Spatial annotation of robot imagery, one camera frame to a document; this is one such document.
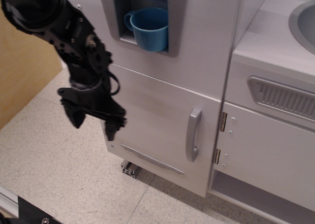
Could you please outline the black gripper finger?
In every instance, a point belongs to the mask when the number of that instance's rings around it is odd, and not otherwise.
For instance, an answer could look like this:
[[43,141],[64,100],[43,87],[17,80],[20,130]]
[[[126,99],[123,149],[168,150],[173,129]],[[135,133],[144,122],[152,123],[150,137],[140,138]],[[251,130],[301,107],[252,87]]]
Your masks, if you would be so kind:
[[65,113],[72,125],[79,128],[85,119],[85,113],[81,111],[77,104],[72,103],[69,100],[62,99],[61,104],[63,105]]
[[108,141],[114,141],[115,134],[120,130],[120,128],[125,127],[127,124],[126,119],[109,119],[106,120],[105,125],[105,135],[108,139]]

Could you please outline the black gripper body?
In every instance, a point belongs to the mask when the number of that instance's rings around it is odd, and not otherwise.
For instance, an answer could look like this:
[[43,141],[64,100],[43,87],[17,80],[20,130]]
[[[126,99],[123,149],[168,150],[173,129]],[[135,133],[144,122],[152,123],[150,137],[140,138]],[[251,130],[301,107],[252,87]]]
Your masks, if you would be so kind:
[[58,89],[61,100],[69,100],[77,104],[85,115],[90,115],[104,121],[109,119],[126,119],[126,111],[117,104],[112,96],[120,90],[120,85],[111,92],[110,81],[99,81],[94,86],[79,85]]

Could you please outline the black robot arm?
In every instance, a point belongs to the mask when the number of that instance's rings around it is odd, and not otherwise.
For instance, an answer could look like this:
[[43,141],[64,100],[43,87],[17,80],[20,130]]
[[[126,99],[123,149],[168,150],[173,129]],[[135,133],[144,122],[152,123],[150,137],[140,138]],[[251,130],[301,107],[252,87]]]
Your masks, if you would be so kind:
[[53,45],[70,73],[70,87],[60,88],[61,104],[79,128],[87,115],[104,121],[109,141],[125,126],[126,112],[113,100],[111,53],[81,10],[69,0],[0,0],[7,20],[18,30]]

